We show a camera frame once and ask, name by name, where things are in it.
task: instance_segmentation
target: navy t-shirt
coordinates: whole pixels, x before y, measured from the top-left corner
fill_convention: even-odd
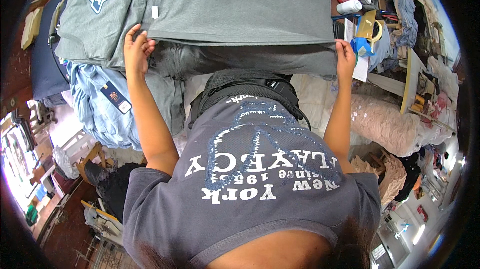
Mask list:
[[[380,193],[372,173],[343,174],[325,142],[273,100],[224,98],[192,127],[173,176],[131,172],[123,242],[196,268],[258,237],[306,230],[332,246],[347,217],[376,229]]]

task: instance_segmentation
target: beige fabric pile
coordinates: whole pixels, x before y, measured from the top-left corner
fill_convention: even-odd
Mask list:
[[[377,142],[388,152],[407,157],[420,149],[423,128],[415,114],[400,114],[400,108],[375,97],[352,94],[351,131]]]
[[[407,174],[402,162],[392,155],[385,158],[383,163],[385,164],[386,172],[379,188],[381,204],[385,205],[392,201],[403,188]]]
[[[355,170],[355,172],[357,172],[357,173],[363,173],[363,172],[364,173],[373,173],[377,176],[377,179],[378,179],[377,170],[375,168],[373,168],[372,166],[370,166],[370,164],[367,163],[366,161],[363,161],[362,159],[360,159],[360,157],[358,155],[355,156],[355,158],[353,158],[350,163],[352,164],[352,167]]]

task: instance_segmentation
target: gray t-shirt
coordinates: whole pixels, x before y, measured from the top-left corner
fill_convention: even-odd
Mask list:
[[[307,230],[335,246],[351,216],[375,229],[380,193],[371,173],[343,174],[325,142],[273,100],[224,98],[194,123],[173,176],[131,172],[123,242],[203,268],[279,230]]]
[[[193,45],[333,43],[331,0],[148,0],[148,36]],[[152,7],[158,18],[152,19]]]

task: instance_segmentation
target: barcode label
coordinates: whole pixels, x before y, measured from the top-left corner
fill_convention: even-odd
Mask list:
[[[119,110],[120,110],[121,112],[123,112],[124,114],[126,114],[127,111],[130,110],[131,105],[130,105],[130,103],[128,103],[127,101],[123,101],[122,103],[120,103],[120,105],[119,105],[118,108],[119,108]]]

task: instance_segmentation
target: masking tape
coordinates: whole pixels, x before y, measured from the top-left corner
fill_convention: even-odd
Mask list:
[[[381,38],[381,35],[382,35],[383,31],[384,31],[381,23],[380,23],[378,20],[375,20],[375,23],[378,24],[378,33],[377,33],[377,35],[376,35],[374,38],[372,38],[371,40],[367,39],[367,40],[370,42],[370,45],[371,45],[371,47],[372,47],[372,49],[371,49],[372,52],[374,51],[374,49],[373,49],[374,45],[373,45],[373,44],[374,44],[377,40],[379,40],[379,39]]]

